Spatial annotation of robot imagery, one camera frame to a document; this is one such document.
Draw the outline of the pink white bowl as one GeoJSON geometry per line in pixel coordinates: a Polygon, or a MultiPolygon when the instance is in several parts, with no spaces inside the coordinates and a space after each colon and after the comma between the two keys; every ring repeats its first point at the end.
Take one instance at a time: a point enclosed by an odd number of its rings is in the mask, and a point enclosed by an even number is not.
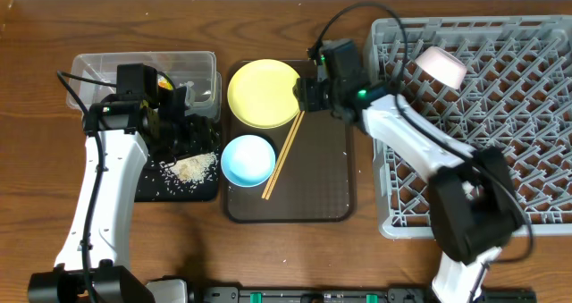
{"type": "Polygon", "coordinates": [[[415,63],[423,72],[453,89],[460,89],[467,74],[467,67],[458,58],[438,46],[428,47],[415,63]]]}

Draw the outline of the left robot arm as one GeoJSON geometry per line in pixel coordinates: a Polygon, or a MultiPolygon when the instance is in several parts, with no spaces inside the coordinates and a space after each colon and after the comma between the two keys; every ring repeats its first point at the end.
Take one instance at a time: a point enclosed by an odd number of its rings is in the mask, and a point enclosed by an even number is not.
{"type": "Polygon", "coordinates": [[[189,285],[167,278],[143,284],[130,270],[129,234],[139,177],[151,149],[195,156],[211,135],[204,117],[187,118],[187,86],[118,88],[85,105],[86,166],[67,239],[50,272],[31,275],[30,302],[189,302],[189,285]]]}

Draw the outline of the rice food waste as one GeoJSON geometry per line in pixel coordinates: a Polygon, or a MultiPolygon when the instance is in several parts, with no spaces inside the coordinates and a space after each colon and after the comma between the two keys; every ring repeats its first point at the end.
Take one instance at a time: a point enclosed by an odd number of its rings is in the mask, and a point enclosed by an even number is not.
{"type": "Polygon", "coordinates": [[[175,191],[197,191],[208,182],[215,181],[218,159],[215,152],[178,160],[173,164],[160,163],[160,174],[167,189],[175,191]]]}

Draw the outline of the pale green cup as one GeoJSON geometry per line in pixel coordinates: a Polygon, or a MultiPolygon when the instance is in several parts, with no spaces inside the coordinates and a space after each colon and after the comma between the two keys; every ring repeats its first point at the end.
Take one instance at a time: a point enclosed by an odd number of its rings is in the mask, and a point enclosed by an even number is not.
{"type": "Polygon", "coordinates": [[[466,199],[468,201],[474,202],[483,199],[484,189],[480,184],[473,184],[469,181],[464,181],[462,183],[462,188],[465,192],[466,199]]]}

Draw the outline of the yellow plate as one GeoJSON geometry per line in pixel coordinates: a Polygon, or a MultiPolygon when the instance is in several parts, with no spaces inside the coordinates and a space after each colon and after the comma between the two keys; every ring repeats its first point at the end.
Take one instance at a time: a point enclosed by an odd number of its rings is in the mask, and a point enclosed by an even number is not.
{"type": "Polygon", "coordinates": [[[257,129],[273,129],[299,113],[295,88],[299,73],[285,62],[261,59],[241,66],[231,77],[227,101],[238,120],[257,129]]]}

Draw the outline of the light blue bowl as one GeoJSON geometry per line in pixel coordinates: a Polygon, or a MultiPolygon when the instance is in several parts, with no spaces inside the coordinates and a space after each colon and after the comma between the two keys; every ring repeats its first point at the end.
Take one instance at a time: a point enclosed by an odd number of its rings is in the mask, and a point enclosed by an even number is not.
{"type": "Polygon", "coordinates": [[[242,135],[231,140],[221,157],[225,178],[242,188],[252,188],[267,181],[275,165],[272,145],[257,135],[242,135]]]}

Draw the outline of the pandan cake wrapper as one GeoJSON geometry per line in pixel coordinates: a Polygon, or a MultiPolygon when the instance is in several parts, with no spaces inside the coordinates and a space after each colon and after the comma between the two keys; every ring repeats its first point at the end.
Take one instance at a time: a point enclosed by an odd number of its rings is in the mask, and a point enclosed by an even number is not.
{"type": "Polygon", "coordinates": [[[171,82],[166,77],[164,77],[162,75],[159,75],[157,77],[157,83],[158,83],[158,86],[161,88],[173,90],[173,85],[171,84],[171,82]]]}

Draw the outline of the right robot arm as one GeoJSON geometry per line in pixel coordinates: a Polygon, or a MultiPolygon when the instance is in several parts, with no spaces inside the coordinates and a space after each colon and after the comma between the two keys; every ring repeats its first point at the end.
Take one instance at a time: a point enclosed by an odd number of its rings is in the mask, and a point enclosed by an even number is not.
{"type": "Polygon", "coordinates": [[[392,148],[425,181],[442,249],[433,295],[440,302],[476,301],[490,265],[526,223],[501,151],[451,138],[383,82],[302,78],[293,94],[301,110],[328,110],[392,148]]]}

